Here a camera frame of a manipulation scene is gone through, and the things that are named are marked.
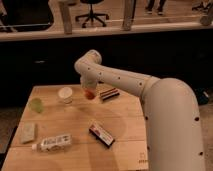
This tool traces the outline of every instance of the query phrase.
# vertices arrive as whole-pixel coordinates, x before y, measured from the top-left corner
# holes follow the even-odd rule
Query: chocolate bar
[[[118,92],[118,90],[116,88],[104,91],[102,93],[100,93],[100,99],[102,101],[105,101],[107,99],[110,99],[112,97],[118,96],[120,95],[120,93]]]
[[[97,138],[99,139],[104,145],[106,145],[108,148],[113,144],[115,139],[110,135],[109,132],[107,132],[103,127],[101,127],[99,124],[92,124],[89,128],[89,131]]]

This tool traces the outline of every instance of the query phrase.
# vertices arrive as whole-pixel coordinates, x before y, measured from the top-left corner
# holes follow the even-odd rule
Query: bottle cap
[[[33,144],[33,145],[32,145],[32,149],[33,149],[33,150],[37,150],[37,144]]]

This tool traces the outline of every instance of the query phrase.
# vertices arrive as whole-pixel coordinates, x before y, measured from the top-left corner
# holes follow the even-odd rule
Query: person
[[[211,0],[202,0],[198,6],[192,7],[193,11],[208,12],[211,6]]]
[[[157,14],[158,15],[163,15],[163,7],[165,4],[166,0],[160,0],[159,6],[157,8]],[[152,8],[154,6],[155,0],[149,0],[148,5],[145,7],[145,10],[148,14],[152,14]]]

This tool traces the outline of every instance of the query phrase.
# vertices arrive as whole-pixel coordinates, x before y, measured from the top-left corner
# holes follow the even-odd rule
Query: white cup
[[[72,88],[63,87],[58,91],[58,97],[63,103],[71,103],[72,102]]]

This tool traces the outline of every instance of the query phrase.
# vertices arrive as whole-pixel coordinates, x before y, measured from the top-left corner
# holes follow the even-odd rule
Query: dark background
[[[79,83],[74,62],[90,49],[103,65],[213,87],[212,29],[0,42],[0,106],[25,105],[34,85]]]

